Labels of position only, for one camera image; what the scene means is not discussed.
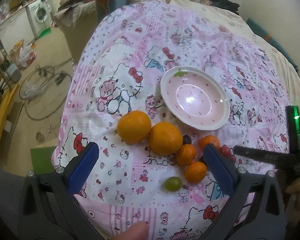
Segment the person's right hand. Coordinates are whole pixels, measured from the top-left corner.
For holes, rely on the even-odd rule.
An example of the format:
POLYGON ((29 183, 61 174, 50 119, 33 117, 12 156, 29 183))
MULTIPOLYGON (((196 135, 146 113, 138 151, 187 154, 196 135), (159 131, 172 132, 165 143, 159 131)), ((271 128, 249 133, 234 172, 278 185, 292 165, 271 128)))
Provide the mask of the person's right hand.
POLYGON ((288 226, 295 227, 300 222, 300 178, 285 188, 290 195, 287 207, 288 226))

